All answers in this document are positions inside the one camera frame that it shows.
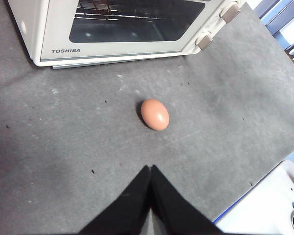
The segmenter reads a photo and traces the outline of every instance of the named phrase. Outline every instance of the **white appliance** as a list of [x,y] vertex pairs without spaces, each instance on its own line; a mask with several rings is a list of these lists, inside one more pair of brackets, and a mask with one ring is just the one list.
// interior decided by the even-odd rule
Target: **white appliance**
[[294,163],[284,160],[214,223],[225,233],[294,235]]
[[198,53],[245,0],[8,0],[30,58],[53,68]]

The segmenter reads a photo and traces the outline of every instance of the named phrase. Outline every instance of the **oven door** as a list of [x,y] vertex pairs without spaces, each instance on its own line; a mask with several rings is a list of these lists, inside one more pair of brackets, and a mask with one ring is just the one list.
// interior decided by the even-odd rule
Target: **oven door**
[[181,52],[228,0],[50,0],[41,61]]

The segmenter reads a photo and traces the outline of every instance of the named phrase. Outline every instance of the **gray surface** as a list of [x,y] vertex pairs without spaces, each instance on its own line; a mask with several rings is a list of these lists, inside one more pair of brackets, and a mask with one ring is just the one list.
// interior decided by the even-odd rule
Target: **gray surface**
[[[187,57],[38,68],[0,1],[0,235],[77,232],[145,164],[213,219],[290,153],[291,61],[247,5],[214,39]],[[164,131],[136,114],[151,97]]]

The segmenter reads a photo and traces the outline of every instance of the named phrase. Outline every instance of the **white toaster oven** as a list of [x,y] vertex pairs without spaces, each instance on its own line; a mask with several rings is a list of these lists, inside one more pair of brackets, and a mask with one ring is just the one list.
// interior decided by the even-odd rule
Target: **white toaster oven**
[[37,66],[198,53],[245,0],[8,0]]

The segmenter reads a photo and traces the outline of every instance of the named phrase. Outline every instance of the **brown egg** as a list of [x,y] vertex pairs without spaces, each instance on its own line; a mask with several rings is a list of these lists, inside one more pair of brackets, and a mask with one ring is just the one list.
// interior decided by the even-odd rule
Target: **brown egg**
[[154,130],[163,130],[169,124],[169,113],[166,107],[156,99],[147,99],[141,107],[145,123]]

